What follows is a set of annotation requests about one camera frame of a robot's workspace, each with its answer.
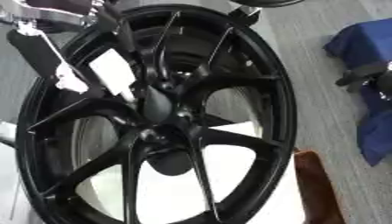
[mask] center bore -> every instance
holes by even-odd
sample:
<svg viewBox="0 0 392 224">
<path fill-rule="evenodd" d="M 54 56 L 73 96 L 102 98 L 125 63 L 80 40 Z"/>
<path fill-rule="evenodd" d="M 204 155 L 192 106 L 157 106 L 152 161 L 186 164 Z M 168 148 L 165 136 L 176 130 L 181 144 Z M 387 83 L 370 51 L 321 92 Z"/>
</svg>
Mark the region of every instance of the center bore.
<svg viewBox="0 0 392 224">
<path fill-rule="evenodd" d="M 152 150 L 156 153 L 148 159 L 148 162 L 155 171 L 166 176 L 178 176 L 192 169 L 192 163 L 188 157 L 190 146 L 179 129 L 173 126 L 158 127 L 157 132 L 153 133 L 155 134 L 148 138 L 155 139 Z"/>
</svg>

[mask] wheel rim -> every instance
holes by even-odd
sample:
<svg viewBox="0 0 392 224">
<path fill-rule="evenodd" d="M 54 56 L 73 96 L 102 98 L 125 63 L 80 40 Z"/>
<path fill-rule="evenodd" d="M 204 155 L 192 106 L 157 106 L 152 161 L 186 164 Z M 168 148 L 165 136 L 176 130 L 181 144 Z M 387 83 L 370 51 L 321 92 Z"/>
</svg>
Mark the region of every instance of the wheel rim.
<svg viewBox="0 0 392 224">
<path fill-rule="evenodd" d="M 255 152 L 260 153 L 260 155 L 264 157 L 263 159 L 258 159 L 263 162 L 259 161 L 258 163 L 254 163 L 247 177 L 227 198 L 225 198 L 219 204 L 214 203 L 211 199 L 211 189 L 208 187 L 208 182 L 202 181 L 210 212 L 207 211 L 196 217 L 190 218 L 189 220 L 183 220 L 180 223 L 246 222 L 256 213 L 258 208 L 263 205 L 265 200 L 273 191 L 277 181 L 280 179 L 289 161 L 291 150 L 294 144 L 296 130 L 295 102 L 291 85 L 287 75 L 285 74 L 284 68 L 277 60 L 275 54 L 273 54 L 268 46 L 252 31 L 241 27 L 238 24 L 230 22 L 227 17 L 219 13 L 198 7 L 176 5 L 145 7 L 138 10 L 129 11 L 127 12 L 127 15 L 129 15 L 129 18 L 131 18 L 133 21 L 132 26 L 139 33 L 139 38 L 144 39 L 146 42 L 148 42 L 146 39 L 149 38 L 149 33 L 154 33 L 154 31 L 151 32 L 153 29 L 145 29 L 144 27 L 149 28 L 156 26 L 158 27 L 157 30 L 160 31 L 156 34 L 156 36 L 161 37 L 162 34 L 164 34 L 164 36 L 168 34 L 171 34 L 172 36 L 177 34 L 180 36 L 182 35 L 185 38 L 188 38 L 185 41 L 188 45 L 189 43 L 192 43 L 190 39 L 193 39 L 193 41 L 197 42 L 197 39 L 199 38 L 198 35 L 209 35 L 208 37 L 214 37 L 211 39 L 215 44 L 211 44 L 211 41 L 209 41 L 209 45 L 207 44 L 206 51 L 203 52 L 204 48 L 201 47 L 201 50 L 198 49 L 196 51 L 193 49 L 193 51 L 198 53 L 193 53 L 191 57 L 181 56 L 182 58 L 179 56 L 181 53 L 176 55 L 176 51 L 182 52 L 182 54 L 187 56 L 189 56 L 190 53 L 188 51 L 184 52 L 184 50 L 181 50 L 183 49 L 183 46 L 179 44 L 178 41 L 175 41 L 177 44 L 173 46 L 170 46 L 170 40 L 162 41 L 162 43 L 166 43 L 168 45 L 167 49 L 169 49 L 168 52 L 170 52 L 168 53 L 169 56 L 166 55 L 166 58 L 170 58 L 169 60 L 171 61 L 181 61 L 179 63 L 176 62 L 177 64 L 170 64 L 169 62 L 170 65 L 168 71 L 171 72 L 171 77 L 175 76 L 175 74 L 172 74 L 174 72 L 177 73 L 194 71 L 201 71 L 195 72 L 196 74 L 199 74 L 199 76 L 213 76 L 211 80 L 206 82 L 207 85 L 199 85 L 197 81 L 189 82 L 190 86 L 193 86 L 194 83 L 196 83 L 196 85 L 192 87 L 192 91 L 185 91 L 185 93 L 181 95 L 180 99 L 200 99 L 199 103 L 202 103 L 202 100 L 205 100 L 205 98 L 201 98 L 201 96 L 204 96 L 205 91 L 209 93 L 211 92 L 209 90 L 252 86 L 253 88 L 256 88 L 259 93 L 262 93 L 262 95 L 267 95 L 268 101 L 271 104 L 270 108 L 266 108 L 263 111 L 269 111 L 269 113 L 272 115 L 271 117 L 267 116 L 268 119 L 257 117 L 259 123 L 265 124 L 263 130 L 264 135 L 262 137 L 264 140 L 246 138 L 244 136 L 237 136 L 234 134 L 223 133 L 206 128 L 195 129 L 190 124 L 197 123 L 197 126 L 201 127 L 201 124 L 206 124 L 206 122 L 203 119 L 196 118 L 195 119 L 197 122 L 184 122 L 184 118 L 188 119 L 186 115 L 176 116 L 175 119 L 172 119 L 171 115 L 178 115 L 180 114 L 179 112 L 184 112 L 183 108 L 181 108 L 181 110 L 172 109 L 171 111 L 176 111 L 176 113 L 171 112 L 170 116 L 166 116 L 164 119 L 162 119 L 164 122 L 154 121 L 154 125 L 149 126 L 148 124 L 145 124 L 145 119 L 143 119 L 144 116 L 148 115 L 143 114 L 143 112 L 141 112 L 142 115 L 139 115 L 138 112 L 140 111 L 135 111 L 130 107 L 124 106 L 125 104 L 120 101 L 114 101 L 112 99 L 78 101 L 83 98 L 83 96 L 80 97 L 75 95 L 70 96 L 70 94 L 62 94 L 57 89 L 53 87 L 46 87 L 43 82 L 39 82 L 37 84 L 36 90 L 33 89 L 31 91 L 30 97 L 26 99 L 19 119 L 17 133 L 17 147 L 20 149 L 17 154 L 17 159 L 26 190 L 29 197 L 31 198 L 31 203 L 48 223 L 121 223 L 120 221 L 110 218 L 107 215 L 98 212 L 96 209 L 93 209 L 86 202 L 81 200 L 80 197 L 75 197 L 77 195 L 74 194 L 74 188 L 82 180 L 93 174 L 96 174 L 98 171 L 101 171 L 104 168 L 120 162 L 117 160 L 118 157 L 115 156 L 117 155 L 116 153 L 111 153 L 110 151 L 105 152 L 103 153 L 104 155 L 100 155 L 96 160 L 88 163 L 86 166 L 83 166 L 84 168 L 82 167 L 77 171 L 73 171 L 72 168 L 68 167 L 69 165 L 57 164 L 56 167 L 56 165 L 53 165 L 53 163 L 50 164 L 46 161 L 50 157 L 54 159 L 59 158 L 59 155 L 52 155 L 51 153 L 53 152 L 48 152 L 48 149 L 51 147 L 56 147 L 56 138 L 59 138 L 53 133 L 69 133 L 69 131 L 67 132 L 64 130 L 70 129 L 70 126 L 73 128 L 74 123 L 72 121 L 75 118 L 92 115 L 105 116 L 112 123 L 114 123 L 116 127 L 120 126 L 121 128 L 124 128 L 123 126 L 119 125 L 118 121 L 113 119 L 113 116 L 118 116 L 122 118 L 121 123 L 125 122 L 127 125 L 132 126 L 132 131 L 130 131 L 129 128 L 117 129 L 117 134 L 119 133 L 119 135 L 122 135 L 122 137 L 120 137 L 122 139 L 120 141 L 122 142 L 120 145 L 125 143 L 129 144 L 129 141 L 131 141 L 133 144 L 136 143 L 137 148 L 140 147 L 141 149 L 145 148 L 144 146 L 146 143 L 151 144 L 151 141 L 155 141 L 154 139 L 151 141 L 144 139 L 142 141 L 140 140 L 139 135 L 139 132 L 145 131 L 145 127 L 148 126 L 148 129 L 154 130 L 161 137 L 169 138 L 169 142 L 180 142 L 180 144 L 182 144 L 180 145 L 180 148 L 183 147 L 192 149 L 193 147 L 190 147 L 188 144 L 194 144 L 193 140 L 195 136 L 193 136 L 193 134 L 194 132 L 197 132 L 203 136 L 206 144 L 237 144 L 240 146 L 248 146 L 248 148 L 257 148 L 261 146 L 271 149 L 271 151 L 268 152 L 274 153 L 267 153 L 265 155 L 263 155 L 260 151 L 255 150 Z M 172 21 L 176 24 L 167 23 L 166 21 Z M 171 24 L 170 29 L 165 31 L 165 27 L 169 27 L 168 24 Z M 211 25 L 214 27 L 211 29 L 211 31 L 195 31 L 194 27 L 200 28 L 203 27 L 203 25 L 204 27 L 205 25 Z M 194 70 L 195 66 L 198 67 L 200 64 L 200 58 L 195 57 L 195 55 L 199 55 L 201 57 L 206 57 L 209 55 L 211 56 L 211 61 L 213 61 L 215 60 L 216 55 L 221 54 L 221 48 L 227 49 L 226 47 L 228 47 L 228 44 L 226 41 L 227 39 L 231 38 L 234 38 L 236 43 L 239 44 L 238 49 L 237 46 L 230 46 L 233 48 L 231 52 L 234 52 L 234 56 L 230 56 L 228 59 L 223 59 L 222 61 L 217 62 L 217 64 L 221 64 L 221 66 L 218 66 L 221 71 L 219 71 L 217 74 L 225 75 L 214 76 L 215 74 L 205 74 L 205 67 L 202 67 L 199 70 Z M 97 32 L 94 31 L 94 28 L 92 28 L 89 31 L 86 31 L 84 34 L 81 34 L 76 40 L 72 42 L 72 44 L 68 45 L 65 48 L 65 53 L 72 64 L 74 64 L 80 70 L 83 70 L 85 74 L 88 74 L 90 71 L 88 71 L 88 68 L 85 66 L 87 61 L 96 57 L 105 49 L 110 47 L 114 47 L 120 52 L 121 49 L 118 49 L 116 45 L 116 39 L 113 38 L 113 36 L 110 34 L 98 35 Z M 237 78 L 226 74 L 226 71 L 232 73 L 233 70 L 238 68 L 238 64 L 240 64 L 235 63 L 233 58 L 236 60 L 241 60 L 241 63 L 251 61 L 251 64 L 248 66 L 249 68 L 247 68 L 248 70 L 246 69 L 244 73 L 257 74 L 259 77 L 255 78 L 250 75 L 246 78 Z M 181 78 L 179 79 L 180 80 L 175 82 L 178 85 L 180 83 L 179 86 L 182 87 L 184 83 L 187 83 L 186 80 L 182 80 Z M 153 85 L 153 87 L 158 89 L 161 93 L 165 91 L 159 86 L 156 86 L 156 82 Z M 167 92 L 164 94 L 172 95 L 172 91 L 170 91 L 170 93 Z M 253 104 L 258 105 L 257 102 L 259 101 L 255 101 L 255 99 L 251 101 Z M 195 108 L 195 102 L 196 101 L 194 100 L 186 101 L 186 106 L 191 108 L 190 114 L 193 116 L 193 118 L 195 116 L 203 115 L 203 113 L 200 113 L 197 108 L 196 112 L 192 110 Z M 46 122 L 39 122 L 39 125 L 36 125 L 38 121 L 42 121 L 42 119 L 47 118 L 48 116 L 50 116 L 52 119 L 55 117 L 52 115 L 53 111 L 64 108 L 64 105 L 70 104 L 71 106 L 63 110 L 62 113 L 60 111 L 60 113 L 55 114 L 55 116 L 57 116 L 56 120 L 52 120 L 51 122 L 44 120 Z M 72 111 L 71 109 L 76 109 L 76 113 L 70 114 L 69 112 Z M 26 131 L 32 126 L 35 127 L 34 129 L 31 129 L 33 130 L 34 135 L 32 134 L 32 131 Z M 178 134 L 164 134 L 169 132 L 178 132 Z M 69 137 L 70 136 L 62 136 L 61 138 L 67 139 Z M 225 142 L 226 138 L 238 139 L 238 141 L 227 143 Z M 199 167 L 199 169 L 196 169 L 199 173 L 199 178 L 205 179 L 203 162 L 202 159 L 200 159 L 201 155 L 195 150 L 188 151 L 187 153 L 188 155 L 192 156 L 193 160 L 199 160 L 199 163 L 194 163 L 193 165 Z M 127 163 L 122 164 L 122 167 L 128 167 L 128 171 L 131 171 L 132 165 L 135 164 L 136 163 L 134 161 L 132 163 L 128 161 Z M 258 177 L 259 179 L 262 179 L 262 181 L 255 182 L 254 177 Z M 127 212 L 134 213 L 135 210 L 132 207 L 133 206 L 128 206 L 125 210 Z M 137 220 L 132 220 L 130 217 L 126 217 L 125 222 L 138 223 Z"/>
</svg>

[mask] white surface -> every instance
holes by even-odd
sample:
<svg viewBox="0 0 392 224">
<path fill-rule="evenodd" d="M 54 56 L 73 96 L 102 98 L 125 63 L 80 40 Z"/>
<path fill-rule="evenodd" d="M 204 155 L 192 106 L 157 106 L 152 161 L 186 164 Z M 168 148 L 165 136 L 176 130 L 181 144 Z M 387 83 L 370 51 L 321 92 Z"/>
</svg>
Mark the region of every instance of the white surface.
<svg viewBox="0 0 392 224">
<path fill-rule="evenodd" d="M 251 122 L 219 127 L 254 136 Z M 215 145 L 204 154 L 213 193 L 223 200 L 243 179 L 253 160 L 254 152 L 237 146 Z M 123 219 L 121 167 L 113 166 L 91 178 L 105 213 Z M 138 186 L 137 212 L 143 224 L 164 224 L 180 221 L 205 211 L 205 202 L 193 170 L 177 177 L 167 177 L 144 163 Z M 249 223 L 302 224 L 305 214 L 298 191 L 294 163 L 284 174 L 276 191 L 262 210 Z"/>
<path fill-rule="evenodd" d="M 130 64 L 114 49 L 91 61 L 90 67 L 112 95 L 119 95 L 136 80 Z"/>
<path fill-rule="evenodd" d="M 0 221 L 8 221 L 18 189 L 15 150 L 0 143 Z"/>
</svg>

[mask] metal arm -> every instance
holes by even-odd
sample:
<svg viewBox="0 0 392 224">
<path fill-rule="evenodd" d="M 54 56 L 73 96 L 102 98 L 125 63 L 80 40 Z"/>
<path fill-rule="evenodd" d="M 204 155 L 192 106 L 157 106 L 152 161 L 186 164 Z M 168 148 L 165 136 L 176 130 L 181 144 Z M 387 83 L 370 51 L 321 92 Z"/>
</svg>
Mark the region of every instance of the metal arm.
<svg viewBox="0 0 392 224">
<path fill-rule="evenodd" d="M 18 19 L 45 19 L 71 25 L 83 25 L 86 17 L 64 10 L 31 7 L 23 0 L 0 0 L 0 15 L 10 23 Z"/>
</svg>

